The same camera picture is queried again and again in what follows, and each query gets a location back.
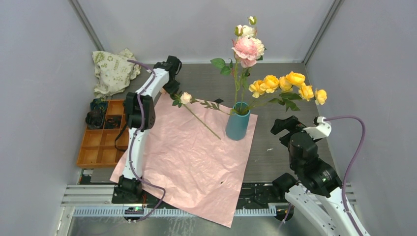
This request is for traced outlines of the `yellow rose stem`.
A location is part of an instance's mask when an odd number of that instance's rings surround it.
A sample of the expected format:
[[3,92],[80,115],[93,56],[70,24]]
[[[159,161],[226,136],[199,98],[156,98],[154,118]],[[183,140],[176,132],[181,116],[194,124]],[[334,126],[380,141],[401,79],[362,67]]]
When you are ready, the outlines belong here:
[[313,89],[305,83],[306,77],[301,73],[290,72],[281,77],[267,75],[261,80],[255,80],[248,86],[253,100],[248,105],[239,105],[237,111],[241,115],[250,110],[265,105],[281,105],[285,110],[298,111],[297,101],[314,101],[324,105],[328,99],[324,89]]

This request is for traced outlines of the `small peach rose stem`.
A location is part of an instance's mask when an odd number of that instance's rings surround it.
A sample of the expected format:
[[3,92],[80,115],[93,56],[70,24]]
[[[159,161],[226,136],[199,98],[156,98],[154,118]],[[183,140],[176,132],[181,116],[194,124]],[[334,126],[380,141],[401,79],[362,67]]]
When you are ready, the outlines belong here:
[[231,115],[233,110],[230,110],[229,112],[226,112],[224,110],[222,110],[220,108],[220,104],[217,102],[210,102],[207,100],[199,100],[194,98],[191,94],[187,93],[187,92],[182,92],[181,95],[177,95],[177,99],[179,101],[179,104],[181,104],[182,106],[185,106],[187,104],[200,104],[202,105],[205,109],[211,109],[211,110],[216,110],[216,111],[220,111],[224,114],[228,114]]

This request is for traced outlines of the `teal cylindrical vase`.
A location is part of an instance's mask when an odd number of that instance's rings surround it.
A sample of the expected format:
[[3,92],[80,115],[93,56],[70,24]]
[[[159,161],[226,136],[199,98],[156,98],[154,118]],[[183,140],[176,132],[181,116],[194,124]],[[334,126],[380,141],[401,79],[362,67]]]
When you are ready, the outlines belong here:
[[238,102],[232,108],[232,113],[226,125],[226,135],[228,138],[238,141],[245,137],[249,124],[250,109],[245,102]]

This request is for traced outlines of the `large pink peony stem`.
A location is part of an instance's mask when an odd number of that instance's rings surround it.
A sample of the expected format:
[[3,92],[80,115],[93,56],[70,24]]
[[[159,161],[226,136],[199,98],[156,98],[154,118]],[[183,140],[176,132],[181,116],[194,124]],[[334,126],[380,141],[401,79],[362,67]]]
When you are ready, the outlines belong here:
[[221,74],[231,74],[234,77],[235,99],[238,97],[238,91],[241,86],[252,92],[254,98],[259,98],[269,91],[262,80],[256,80],[250,85],[246,81],[252,66],[263,56],[264,49],[265,47],[261,40],[251,37],[240,37],[233,42],[232,47],[236,62],[227,64],[221,58],[215,58],[210,61],[211,64],[221,69]]

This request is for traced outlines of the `white rose stem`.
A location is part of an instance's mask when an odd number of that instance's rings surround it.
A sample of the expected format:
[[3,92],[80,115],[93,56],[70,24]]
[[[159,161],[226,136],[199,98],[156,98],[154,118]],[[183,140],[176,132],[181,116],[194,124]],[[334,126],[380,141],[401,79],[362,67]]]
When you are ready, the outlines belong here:
[[233,44],[234,41],[236,41],[240,37],[251,37],[251,38],[258,39],[257,38],[256,23],[257,23],[257,18],[255,16],[250,16],[250,17],[248,17],[248,25],[237,25],[235,27],[235,30],[234,30],[234,34],[236,36],[236,39],[232,41],[232,44]]

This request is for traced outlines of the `pink wrapping paper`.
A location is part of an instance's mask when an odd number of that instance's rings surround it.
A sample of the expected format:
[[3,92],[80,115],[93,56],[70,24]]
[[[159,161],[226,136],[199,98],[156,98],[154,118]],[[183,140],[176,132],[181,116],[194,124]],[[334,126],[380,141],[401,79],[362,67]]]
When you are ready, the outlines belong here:
[[245,137],[234,141],[225,133],[227,114],[195,103],[189,108],[221,139],[195,119],[188,122],[190,127],[162,133],[157,126],[160,97],[145,144],[143,177],[150,186],[144,185],[144,190],[190,214],[231,227],[257,115],[250,115]]

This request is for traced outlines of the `black printed ribbon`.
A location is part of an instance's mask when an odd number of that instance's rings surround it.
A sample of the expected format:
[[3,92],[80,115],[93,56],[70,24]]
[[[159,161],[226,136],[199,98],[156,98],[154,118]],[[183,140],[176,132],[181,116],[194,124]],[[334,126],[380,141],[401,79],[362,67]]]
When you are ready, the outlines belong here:
[[118,151],[125,152],[127,150],[128,143],[129,143],[129,131],[128,131],[127,124],[125,124],[114,140],[114,147]]

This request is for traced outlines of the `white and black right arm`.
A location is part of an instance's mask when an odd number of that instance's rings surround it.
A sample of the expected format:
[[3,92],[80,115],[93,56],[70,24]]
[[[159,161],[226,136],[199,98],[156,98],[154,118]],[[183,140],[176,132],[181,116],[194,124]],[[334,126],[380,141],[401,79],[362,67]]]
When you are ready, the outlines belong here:
[[323,236],[368,236],[350,204],[347,180],[319,158],[317,142],[329,137],[333,118],[316,117],[314,127],[307,127],[295,116],[276,119],[271,133],[288,133],[280,143],[288,149],[292,176],[284,173],[273,181],[273,195],[299,210]]

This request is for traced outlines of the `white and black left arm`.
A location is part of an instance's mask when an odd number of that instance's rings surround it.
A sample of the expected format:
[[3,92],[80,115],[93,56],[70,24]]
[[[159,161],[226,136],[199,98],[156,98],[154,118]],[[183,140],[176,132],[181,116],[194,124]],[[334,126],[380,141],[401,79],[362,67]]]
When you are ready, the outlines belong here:
[[156,121],[155,98],[164,89],[168,94],[177,93],[180,83],[176,75],[182,63],[175,56],[156,63],[150,76],[135,92],[129,92],[124,100],[126,127],[129,141],[126,162],[114,189],[112,202],[139,203],[143,198],[143,159],[146,139]]

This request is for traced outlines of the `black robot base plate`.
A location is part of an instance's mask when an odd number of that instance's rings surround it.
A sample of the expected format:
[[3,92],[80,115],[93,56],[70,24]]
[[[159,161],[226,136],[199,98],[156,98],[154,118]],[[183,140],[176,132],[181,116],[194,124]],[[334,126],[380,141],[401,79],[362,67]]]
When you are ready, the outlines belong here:
[[[159,199],[152,194],[142,192],[140,196],[122,191],[118,186],[114,187],[111,202],[113,204],[144,204],[155,206]],[[287,204],[283,196],[279,196],[271,182],[245,182],[241,186],[236,209],[261,209],[269,205]]]

